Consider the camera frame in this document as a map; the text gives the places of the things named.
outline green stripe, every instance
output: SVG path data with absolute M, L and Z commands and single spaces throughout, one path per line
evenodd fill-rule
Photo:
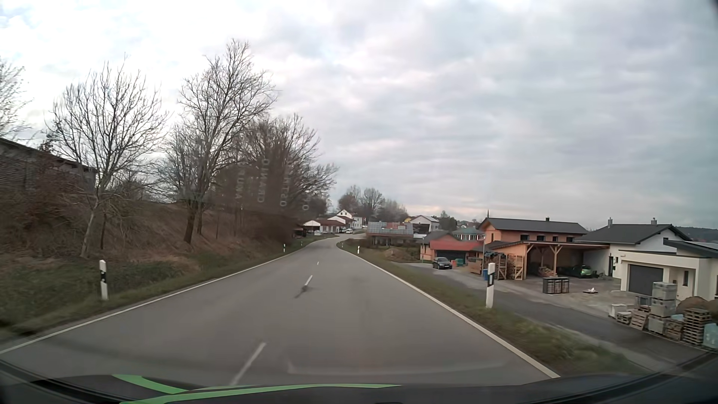
M 127 383 L 132 383 L 133 385 L 142 386 L 151 390 L 163 392 L 166 394 L 177 394 L 179 392 L 185 392 L 185 389 L 180 389 L 178 387 L 172 387 L 168 385 L 163 385 L 162 383 L 153 382 L 151 380 L 145 379 L 142 376 L 135 376 L 135 375 L 113 375 L 114 377 L 117 377 L 120 380 L 123 380 Z
M 234 386 L 213 386 L 213 387 L 202 387 L 201 389 L 194 389 L 192 391 L 201 390 L 222 390 L 222 389 L 241 389 L 244 387 L 252 387 L 254 385 L 234 385 Z
M 283 390 L 298 390 L 306 389 L 310 387 L 361 387 L 369 389 L 378 389 L 382 387 L 395 387 L 398 385 L 289 385 L 289 386 L 272 386 L 272 387 L 257 387 L 254 389 L 240 389 L 240 390 L 222 390 L 222 391 L 207 391 L 207 392 L 188 392 L 185 394 L 178 395 L 163 395 L 155 398 L 146 398 L 144 400 L 127 401 L 121 404 L 165 404 L 174 403 L 177 401 L 186 400 L 199 400 L 202 398 L 217 398 L 217 397 L 229 397 L 232 395 L 244 395 L 254 394 L 257 392 L 272 392 L 272 391 L 283 391 Z

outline asphalt road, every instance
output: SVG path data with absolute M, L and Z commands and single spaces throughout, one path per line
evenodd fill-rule
M 341 251 L 337 240 L 0 359 L 48 377 L 131 374 L 201 385 L 514 385 L 548 378 L 426 296 Z

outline black car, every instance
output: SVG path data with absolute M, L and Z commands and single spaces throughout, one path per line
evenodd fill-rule
M 434 261 L 432 261 L 432 267 L 434 267 L 438 270 L 452 269 L 451 261 L 447 260 L 444 257 L 435 258 Z

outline sidewalk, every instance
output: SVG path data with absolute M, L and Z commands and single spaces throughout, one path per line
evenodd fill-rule
M 434 270 L 429 264 L 403 264 L 407 268 L 432 275 L 442 282 L 486 296 L 486 282 L 479 275 L 459 270 Z M 497 281 L 494 303 L 498 308 L 512 311 L 533 321 L 561 328 L 591 344 L 623 354 L 631 362 L 653 371 L 665 371 L 675 365 L 701 356 L 704 352 L 677 344 L 648 333 L 618 324 L 608 314 L 581 305 L 567 306 L 566 301 L 526 291 L 510 285 L 511 281 Z

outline car hood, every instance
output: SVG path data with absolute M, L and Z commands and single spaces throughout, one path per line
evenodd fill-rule
M 699 403 L 718 398 L 708 380 L 670 375 L 560 377 L 519 386 L 313 384 L 206 387 L 138 375 L 93 375 L 1 386 L 14 403 Z

